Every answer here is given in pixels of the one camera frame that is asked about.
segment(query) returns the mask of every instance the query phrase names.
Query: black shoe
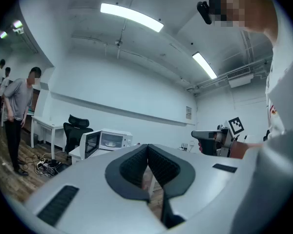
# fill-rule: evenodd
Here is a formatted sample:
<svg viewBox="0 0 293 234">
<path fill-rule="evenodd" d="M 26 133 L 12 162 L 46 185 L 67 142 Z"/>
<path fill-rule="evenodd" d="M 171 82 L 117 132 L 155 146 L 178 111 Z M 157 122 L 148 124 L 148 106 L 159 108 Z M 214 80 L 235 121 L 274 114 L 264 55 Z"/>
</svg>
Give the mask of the black shoe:
<svg viewBox="0 0 293 234">
<path fill-rule="evenodd" d="M 16 172 L 18 175 L 21 175 L 21 176 L 28 176 L 28 172 L 24 171 L 21 168 L 14 169 L 14 172 Z"/>
<path fill-rule="evenodd" d="M 26 163 L 25 163 L 24 161 L 18 159 L 18 164 L 19 164 L 19 165 L 25 165 Z"/>
</svg>

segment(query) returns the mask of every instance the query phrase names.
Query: table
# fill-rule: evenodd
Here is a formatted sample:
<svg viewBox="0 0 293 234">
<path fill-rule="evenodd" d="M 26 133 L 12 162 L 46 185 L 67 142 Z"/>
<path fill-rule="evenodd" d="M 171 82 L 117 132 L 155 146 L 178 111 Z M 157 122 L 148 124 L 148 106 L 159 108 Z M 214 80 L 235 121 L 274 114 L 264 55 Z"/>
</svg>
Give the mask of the table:
<svg viewBox="0 0 293 234">
<path fill-rule="evenodd" d="M 3 127 L 3 114 L 4 114 L 4 109 L 5 109 L 5 103 L 3 104 L 2 112 L 1 112 L 1 127 Z M 27 115 L 28 116 L 33 116 L 34 115 L 34 112 L 28 111 Z"/>
<path fill-rule="evenodd" d="M 45 134 L 46 130 L 51 131 L 51 157 L 52 159 L 55 158 L 54 155 L 54 139 L 55 139 L 55 130 L 63 129 L 63 123 L 54 123 L 53 121 L 46 120 L 43 117 L 40 116 L 32 116 L 31 117 L 31 131 L 30 131 L 30 143 L 31 148 L 34 148 L 34 129 L 35 129 L 35 122 L 39 124 L 43 128 L 43 142 L 45 143 Z M 63 152 L 65 151 L 65 145 L 66 145 L 66 136 L 65 133 L 63 133 Z"/>
</svg>

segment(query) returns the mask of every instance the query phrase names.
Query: ceiling light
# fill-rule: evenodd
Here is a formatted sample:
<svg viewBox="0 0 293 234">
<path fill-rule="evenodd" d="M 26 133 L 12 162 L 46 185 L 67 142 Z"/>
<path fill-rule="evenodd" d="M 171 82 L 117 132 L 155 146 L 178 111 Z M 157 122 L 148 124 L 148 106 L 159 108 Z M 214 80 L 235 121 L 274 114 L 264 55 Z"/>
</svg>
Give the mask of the ceiling light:
<svg viewBox="0 0 293 234">
<path fill-rule="evenodd" d="M 152 30 L 155 30 L 156 32 L 160 32 L 162 27 L 164 26 L 157 20 L 154 20 L 144 14 L 141 14 L 140 12 L 120 7 L 117 5 L 102 3 L 101 12 L 133 20 L 135 22 L 143 24 L 146 27 L 151 28 Z"/>
<path fill-rule="evenodd" d="M 15 22 L 13 23 L 13 25 L 14 25 L 15 28 L 19 28 L 19 27 L 22 27 L 22 26 L 23 26 L 23 24 L 21 23 L 20 20 L 15 21 Z"/>
<path fill-rule="evenodd" d="M 3 31 L 1 34 L 0 34 L 0 38 L 5 38 L 7 36 L 7 33 L 5 31 Z"/>
<path fill-rule="evenodd" d="M 215 72 L 211 69 L 210 65 L 207 63 L 207 61 L 205 61 L 199 52 L 195 53 L 192 57 L 200 64 L 200 66 L 205 70 L 211 79 L 217 78 Z"/>
</svg>

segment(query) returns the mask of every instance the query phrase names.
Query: white ceiling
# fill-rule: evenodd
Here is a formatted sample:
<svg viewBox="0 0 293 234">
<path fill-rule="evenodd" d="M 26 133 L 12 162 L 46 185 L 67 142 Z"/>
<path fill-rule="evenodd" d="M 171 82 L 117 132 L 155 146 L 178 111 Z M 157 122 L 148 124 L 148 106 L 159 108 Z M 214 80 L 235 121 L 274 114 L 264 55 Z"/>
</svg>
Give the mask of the white ceiling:
<svg viewBox="0 0 293 234">
<path fill-rule="evenodd" d="M 124 19 L 100 12 L 101 3 L 129 7 L 132 0 L 52 0 L 53 7 L 67 10 L 73 47 L 90 48 L 117 57 L 115 41 L 121 36 Z M 132 61 L 187 88 L 209 80 L 192 55 L 200 52 L 216 75 L 272 55 L 272 46 L 262 34 L 235 27 L 207 25 L 196 10 L 204 0 L 134 0 L 131 9 L 164 24 L 160 33 L 128 20 L 119 58 Z M 19 44 L 15 39 L 12 44 Z"/>
<path fill-rule="evenodd" d="M 34 41 L 29 39 L 27 28 L 24 27 L 23 34 L 13 32 L 12 24 L 16 20 L 21 20 L 24 23 L 18 5 L 14 4 L 0 22 L 0 30 L 7 33 L 4 39 L 0 39 L 1 44 L 9 46 L 13 51 L 21 51 L 28 54 L 38 53 L 38 50 L 33 44 Z"/>
</svg>

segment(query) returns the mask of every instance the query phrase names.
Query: ceiling pipe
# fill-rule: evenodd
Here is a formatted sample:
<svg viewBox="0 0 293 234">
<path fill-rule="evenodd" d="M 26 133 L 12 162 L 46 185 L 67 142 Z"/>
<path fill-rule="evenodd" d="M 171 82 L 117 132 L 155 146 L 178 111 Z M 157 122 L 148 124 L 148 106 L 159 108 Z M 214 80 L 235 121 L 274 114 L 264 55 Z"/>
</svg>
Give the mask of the ceiling pipe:
<svg viewBox="0 0 293 234">
<path fill-rule="evenodd" d="M 131 0 L 128 9 L 131 8 L 132 3 L 133 3 L 134 1 L 135 1 L 135 0 Z M 125 21 L 124 21 L 124 25 L 123 25 L 122 32 L 121 32 L 121 37 L 120 37 L 119 40 L 118 40 L 119 45 L 118 45 L 118 51 L 117 51 L 117 59 L 119 58 L 119 54 L 120 54 L 120 52 L 121 52 L 121 44 L 120 44 L 120 43 L 122 42 L 123 32 L 124 32 L 125 29 L 126 29 L 126 24 L 127 24 L 127 19 L 125 19 Z"/>
<path fill-rule="evenodd" d="M 38 53 L 38 50 L 35 48 L 35 46 L 33 46 L 35 49 L 33 50 L 29 44 L 27 43 L 27 41 L 23 38 L 23 35 L 26 34 L 25 32 L 21 35 L 19 35 L 18 37 L 20 37 L 20 39 L 22 40 L 22 42 L 26 45 L 26 47 L 33 53 L 36 54 Z"/>
<path fill-rule="evenodd" d="M 193 88 L 193 87 L 197 87 L 197 86 L 199 86 L 199 87 L 208 87 L 208 86 L 210 86 L 210 85 L 212 85 L 212 84 L 214 84 L 214 83 L 216 83 L 216 82 L 220 82 L 220 81 L 222 81 L 222 80 L 227 79 L 227 74 L 229 74 L 229 73 L 232 73 L 232 72 L 234 72 L 234 71 L 236 71 L 236 70 L 239 70 L 239 69 L 241 69 L 241 68 L 245 68 L 245 67 L 248 67 L 248 66 L 252 66 L 252 65 L 257 64 L 257 63 L 260 63 L 260 62 L 262 62 L 262 61 L 267 61 L 267 60 L 269 60 L 269 59 L 272 59 L 272 56 L 269 56 L 269 57 L 266 57 L 266 58 L 262 58 L 262 59 L 260 59 L 260 60 L 253 61 L 253 62 L 251 62 L 251 63 L 249 63 L 249 64 L 246 64 L 246 65 L 243 65 L 243 66 L 238 67 L 238 68 L 236 68 L 236 69 L 233 69 L 233 70 L 231 70 L 231 71 L 229 71 L 229 72 L 223 73 L 222 75 L 219 75 L 219 76 L 218 76 L 216 79 L 214 79 L 214 80 L 206 80 L 206 81 L 200 82 L 200 83 L 198 83 L 198 84 L 196 84 L 196 85 L 194 85 L 194 86 L 192 86 L 192 87 L 189 87 L 189 88 L 187 88 L 187 89 L 191 89 L 191 88 Z"/>
<path fill-rule="evenodd" d="M 106 46 L 106 47 L 118 48 L 115 44 L 110 44 L 110 43 L 107 43 L 107 42 L 102 42 L 100 39 L 95 39 L 95 38 L 92 38 L 92 37 L 84 37 L 84 36 L 78 36 L 78 35 L 72 35 L 71 37 L 72 37 L 72 38 L 77 38 L 77 39 L 86 39 L 86 40 L 96 41 L 96 42 L 102 43 L 104 47 Z M 171 72 L 172 74 L 175 74 L 175 75 L 178 76 L 179 78 L 183 77 L 180 73 L 176 73 L 176 72 L 172 71 L 171 69 L 167 68 L 164 64 L 161 64 L 161 63 L 157 62 L 156 60 L 149 59 L 149 58 L 147 58 L 147 57 L 145 57 L 145 56 L 143 56 L 143 55 L 139 55 L 139 54 L 137 54 L 137 53 L 135 53 L 135 52 L 132 52 L 132 51 L 130 51 L 130 50 L 123 50 L 123 49 L 120 49 L 120 51 L 123 51 L 123 52 L 129 53 L 129 54 L 131 54 L 131 55 L 139 56 L 139 57 L 141 57 L 141 58 L 143 58 L 143 59 L 145 59 L 145 60 L 147 60 L 147 61 L 149 61 L 149 62 L 154 62 L 154 63 L 156 63 L 158 66 L 161 66 L 161 67 L 163 67 L 163 68 L 166 68 L 169 72 Z"/>
<path fill-rule="evenodd" d="M 106 56 L 106 43 L 104 43 L 103 46 L 105 47 L 105 56 Z"/>
</svg>

